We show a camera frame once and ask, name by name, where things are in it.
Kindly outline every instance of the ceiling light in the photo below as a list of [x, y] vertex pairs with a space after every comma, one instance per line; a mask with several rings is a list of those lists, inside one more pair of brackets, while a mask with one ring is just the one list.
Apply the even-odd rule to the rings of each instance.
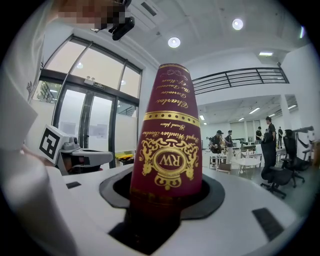
[[300, 38], [303, 38], [304, 36], [305, 36], [305, 27], [301, 26]]
[[256, 112], [259, 109], [260, 109], [260, 107], [257, 107], [256, 109], [252, 110], [249, 114], [252, 114], [252, 113]]
[[264, 51], [261, 51], [259, 53], [260, 56], [272, 56], [274, 53], [273, 52], [264, 52]]
[[239, 18], [236, 18], [236, 19], [232, 22], [232, 27], [233, 27], [235, 30], [240, 30], [240, 29], [242, 29], [243, 26], [244, 26], [244, 23], [243, 23], [242, 20], [239, 19]]
[[78, 65], [76, 65], [76, 67], [77, 67], [78, 69], [82, 69], [82, 68], [84, 67], [84, 65], [83, 65], [81, 62], [79, 62]]
[[177, 48], [179, 47], [180, 44], [181, 44], [181, 41], [178, 37], [171, 37], [168, 41], [168, 45], [171, 48]]

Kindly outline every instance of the white robot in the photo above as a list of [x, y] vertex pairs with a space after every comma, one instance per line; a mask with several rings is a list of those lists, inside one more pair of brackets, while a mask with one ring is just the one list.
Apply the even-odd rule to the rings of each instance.
[[100, 165], [109, 163], [114, 158], [111, 152], [80, 148], [76, 137], [70, 137], [52, 125], [45, 126], [39, 149], [41, 155], [57, 166], [62, 175], [68, 174], [64, 164], [66, 157], [71, 158], [72, 168], [96, 167], [96, 170]]

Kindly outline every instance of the ceiling vent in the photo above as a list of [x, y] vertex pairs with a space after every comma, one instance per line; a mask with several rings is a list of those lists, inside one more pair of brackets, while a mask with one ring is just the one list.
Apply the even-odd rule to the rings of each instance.
[[150, 0], [132, 1], [129, 10], [135, 25], [145, 32], [153, 30], [166, 19], [166, 15]]

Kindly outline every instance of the chair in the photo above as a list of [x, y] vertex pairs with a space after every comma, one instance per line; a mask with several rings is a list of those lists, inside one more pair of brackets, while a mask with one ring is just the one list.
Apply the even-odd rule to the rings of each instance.
[[264, 157], [264, 168], [261, 172], [261, 177], [269, 184], [261, 183], [260, 186], [266, 187], [266, 189], [272, 194], [274, 192], [281, 194], [284, 199], [286, 197], [286, 193], [279, 190], [278, 187], [288, 184], [292, 178], [293, 172], [284, 168], [285, 162], [283, 162], [282, 168], [274, 166], [276, 164], [276, 152], [275, 145], [273, 143], [262, 143], [261, 149]]
[[302, 171], [300, 167], [303, 160], [297, 157], [297, 144], [293, 137], [283, 137], [283, 143], [288, 158], [281, 159], [283, 161], [282, 168], [292, 171], [293, 187], [295, 188], [297, 186], [296, 178], [301, 179], [302, 183], [305, 183], [305, 179], [297, 173], [297, 171]]

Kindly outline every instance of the railing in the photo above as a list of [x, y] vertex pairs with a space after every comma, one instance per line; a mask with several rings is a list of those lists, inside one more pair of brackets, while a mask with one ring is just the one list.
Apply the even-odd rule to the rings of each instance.
[[251, 67], [206, 75], [192, 80], [196, 95], [258, 84], [289, 84], [280, 67]]

